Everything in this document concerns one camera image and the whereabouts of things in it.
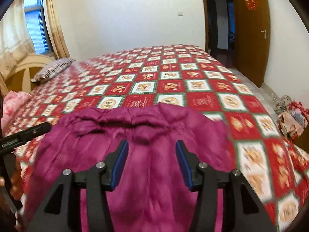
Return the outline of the person's left hand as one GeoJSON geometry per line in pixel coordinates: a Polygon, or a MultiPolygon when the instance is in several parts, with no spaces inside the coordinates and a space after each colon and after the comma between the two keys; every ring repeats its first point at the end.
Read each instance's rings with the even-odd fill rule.
{"type": "Polygon", "coordinates": [[[15,200],[20,200],[24,193],[23,179],[21,178],[21,166],[18,161],[15,163],[15,170],[10,179],[12,187],[10,188],[10,195],[15,200]]]}

